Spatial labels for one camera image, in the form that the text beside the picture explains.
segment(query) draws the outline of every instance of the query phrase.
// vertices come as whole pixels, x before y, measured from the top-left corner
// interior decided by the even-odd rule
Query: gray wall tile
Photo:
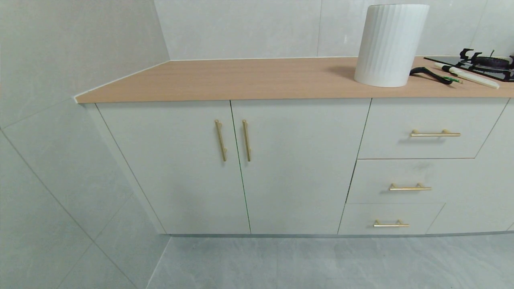
[[[132,195],[95,242],[139,289],[145,289],[169,239],[155,232]]]
[[[0,4],[0,127],[169,59],[152,0]]]
[[[91,245],[66,276],[59,289],[136,289],[107,256]]]
[[[0,284],[55,288],[91,239],[0,132]]]
[[[429,4],[418,55],[457,55],[469,47],[486,0],[324,0],[318,56],[359,55],[369,5]]]
[[[514,55],[514,1],[489,0],[470,48],[496,56]]]
[[[5,134],[93,239],[132,194],[93,120],[72,99],[9,126]]]
[[[321,0],[155,0],[172,60],[315,57]]]

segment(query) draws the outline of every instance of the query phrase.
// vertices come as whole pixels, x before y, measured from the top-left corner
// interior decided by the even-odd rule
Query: ribbed white vase
[[[406,85],[429,8],[421,4],[369,6],[355,80],[381,87]]]

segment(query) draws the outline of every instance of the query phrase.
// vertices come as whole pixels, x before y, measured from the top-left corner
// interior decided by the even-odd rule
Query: white cabinet
[[[443,204],[347,204],[340,235],[424,234]]]
[[[252,233],[337,233],[369,103],[232,101]]]
[[[355,166],[349,204],[444,203],[487,197],[469,193],[474,159],[360,159]]]
[[[446,203],[428,234],[505,231],[514,220],[513,203]]]
[[[250,232],[229,101],[98,108],[167,233]]]
[[[502,113],[507,99],[373,99],[360,159],[474,158]],[[460,136],[411,136],[460,133]]]

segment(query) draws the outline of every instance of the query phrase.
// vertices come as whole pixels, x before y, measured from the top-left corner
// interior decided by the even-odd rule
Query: gray floor tile
[[[513,288],[514,234],[286,239],[278,288]]]
[[[276,287],[276,239],[172,238],[148,289]]]
[[[149,289],[274,288],[274,280],[278,289],[512,289],[514,233],[422,238],[172,238]]]

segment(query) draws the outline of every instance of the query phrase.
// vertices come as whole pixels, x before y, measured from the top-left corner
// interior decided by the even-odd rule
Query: gold bar handle
[[[400,219],[398,219],[398,221],[396,221],[396,224],[381,224],[380,221],[375,220],[375,222],[373,223],[373,227],[375,227],[375,228],[407,228],[407,227],[410,227],[410,225],[402,223]]]
[[[218,131],[219,147],[222,150],[223,161],[227,161],[227,149],[223,145],[222,123],[219,120],[215,120],[214,123],[216,123],[216,130]]]
[[[441,133],[420,133],[418,130],[412,130],[412,137],[447,137],[447,136],[461,136],[461,133],[452,133],[449,130],[443,130]]]
[[[251,161],[252,158],[250,154],[252,149],[250,148],[250,143],[248,141],[248,122],[246,120],[243,120],[243,131],[245,133],[246,157],[248,161]]]
[[[395,184],[389,186],[390,191],[430,191],[431,187],[424,187],[422,183],[417,183],[415,187],[402,187],[399,188]]]

